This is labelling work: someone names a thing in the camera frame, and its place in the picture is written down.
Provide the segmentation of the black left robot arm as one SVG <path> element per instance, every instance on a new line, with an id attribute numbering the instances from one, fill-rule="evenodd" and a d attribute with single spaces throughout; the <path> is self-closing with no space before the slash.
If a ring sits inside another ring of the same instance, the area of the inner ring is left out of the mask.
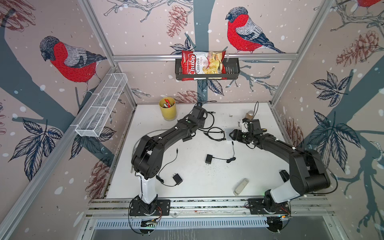
<path id="1" fill-rule="evenodd" d="M 196 104 L 191 112 L 178 120 L 176 125 L 164 133 L 149 137 L 143 136 L 132 156 L 134 171 L 141 176 L 140 200 L 147 206 L 157 201 L 155 177 L 160 172 L 165 151 L 176 142 L 191 140 L 196 131 L 204 127 L 208 112 Z"/>

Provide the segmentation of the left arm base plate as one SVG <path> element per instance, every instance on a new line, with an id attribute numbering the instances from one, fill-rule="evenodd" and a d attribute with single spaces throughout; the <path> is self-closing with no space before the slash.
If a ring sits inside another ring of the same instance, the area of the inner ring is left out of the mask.
<path id="1" fill-rule="evenodd" d="M 168 216 L 170 209 L 170 200 L 159 200 L 156 197 L 150 204 L 147 204 L 137 196 L 130 203 L 129 215 L 133 217 Z"/>

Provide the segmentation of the yellow pen cup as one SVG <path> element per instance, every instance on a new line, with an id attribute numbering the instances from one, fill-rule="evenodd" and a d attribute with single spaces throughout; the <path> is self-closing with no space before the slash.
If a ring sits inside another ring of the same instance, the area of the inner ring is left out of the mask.
<path id="1" fill-rule="evenodd" d="M 159 106 L 162 116 L 166 121 L 173 121 L 177 118 L 176 100 L 174 98 L 162 98 L 159 101 Z"/>

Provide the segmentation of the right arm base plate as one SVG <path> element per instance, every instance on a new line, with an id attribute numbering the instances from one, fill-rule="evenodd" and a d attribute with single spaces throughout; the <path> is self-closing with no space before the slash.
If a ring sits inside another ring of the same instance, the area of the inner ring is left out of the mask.
<path id="1" fill-rule="evenodd" d="M 275 203 L 264 198 L 248 199 L 246 206 L 251 215 L 290 215 L 291 209 L 288 202 Z"/>

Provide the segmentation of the white mesh wall shelf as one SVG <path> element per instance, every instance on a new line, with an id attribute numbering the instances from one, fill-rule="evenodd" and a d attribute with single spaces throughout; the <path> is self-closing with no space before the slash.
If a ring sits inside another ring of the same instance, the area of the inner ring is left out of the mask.
<path id="1" fill-rule="evenodd" d="M 114 109 L 128 81 L 123 73 L 106 75 L 106 82 L 75 131 L 81 137 L 100 137 L 109 116 Z"/>

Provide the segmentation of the red cassava chips bag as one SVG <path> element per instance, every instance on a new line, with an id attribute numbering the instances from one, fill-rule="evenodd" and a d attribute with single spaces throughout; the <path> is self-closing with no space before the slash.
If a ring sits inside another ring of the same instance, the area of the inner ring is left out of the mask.
<path id="1" fill-rule="evenodd" d="M 183 75 L 210 75 L 225 74 L 223 60 L 226 51 L 223 52 L 193 52 L 182 51 Z"/>

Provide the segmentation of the black ribbed power brick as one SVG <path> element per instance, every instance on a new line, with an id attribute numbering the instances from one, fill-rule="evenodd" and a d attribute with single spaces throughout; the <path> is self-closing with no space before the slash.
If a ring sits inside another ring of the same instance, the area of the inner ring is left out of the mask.
<path id="1" fill-rule="evenodd" d="M 192 140 L 192 139 L 193 139 L 192 136 L 188 136 L 188 137 L 183 138 L 182 140 L 183 140 L 183 142 L 186 142 L 186 141 L 189 141 L 189 140 Z"/>

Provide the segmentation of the black wall plug adapter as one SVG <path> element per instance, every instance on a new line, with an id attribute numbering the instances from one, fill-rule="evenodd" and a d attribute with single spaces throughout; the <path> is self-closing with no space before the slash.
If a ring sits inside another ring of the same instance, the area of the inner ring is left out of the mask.
<path id="1" fill-rule="evenodd" d="M 177 158 L 178 158 L 178 154 L 179 154 L 179 150 L 176 149 L 176 157 L 174 158 L 174 160 L 170 161 L 169 163 L 165 164 L 161 169 L 160 171 L 158 172 L 158 174 L 156 175 L 156 179 L 163 185 L 163 186 L 166 186 L 166 187 L 176 187 L 178 185 L 180 185 L 182 182 L 183 182 L 183 179 L 180 177 L 179 174 L 175 174 L 173 176 L 173 180 L 175 182 L 174 185 L 167 185 L 165 184 L 165 181 L 160 177 L 160 174 L 161 172 L 164 170 L 165 167 L 167 167 L 169 164 L 173 163 Z"/>

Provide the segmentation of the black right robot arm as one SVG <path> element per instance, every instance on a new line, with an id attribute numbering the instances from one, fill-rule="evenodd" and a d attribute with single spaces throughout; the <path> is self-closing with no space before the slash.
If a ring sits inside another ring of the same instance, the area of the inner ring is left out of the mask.
<path id="1" fill-rule="evenodd" d="M 315 150 L 304 150 L 268 134 L 259 120 L 243 119 L 245 132 L 233 130 L 230 137 L 245 145 L 270 152 L 289 164 L 288 179 L 279 187 L 268 190 L 264 195 L 264 206 L 281 204 L 305 194 L 324 190 L 330 187 L 331 180 L 326 167 Z"/>

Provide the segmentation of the beige power strip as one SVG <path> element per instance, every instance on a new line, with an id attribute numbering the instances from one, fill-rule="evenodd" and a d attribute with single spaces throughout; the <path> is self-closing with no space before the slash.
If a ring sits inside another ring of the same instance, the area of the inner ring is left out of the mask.
<path id="1" fill-rule="evenodd" d="M 242 191 L 244 190 L 244 188 L 248 185 L 249 183 L 249 180 L 247 178 L 244 178 L 242 179 L 238 184 L 237 186 L 235 187 L 234 191 L 233 191 L 233 194 L 237 197 L 239 196 Z"/>

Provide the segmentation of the black stapler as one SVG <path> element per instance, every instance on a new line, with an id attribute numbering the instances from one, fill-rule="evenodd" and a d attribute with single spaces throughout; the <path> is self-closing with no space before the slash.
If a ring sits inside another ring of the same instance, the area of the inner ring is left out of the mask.
<path id="1" fill-rule="evenodd" d="M 280 174 L 280 176 L 281 176 L 281 178 L 282 178 L 284 183 L 287 182 L 290 179 L 290 174 L 286 170 L 281 170 L 279 172 L 279 174 Z"/>

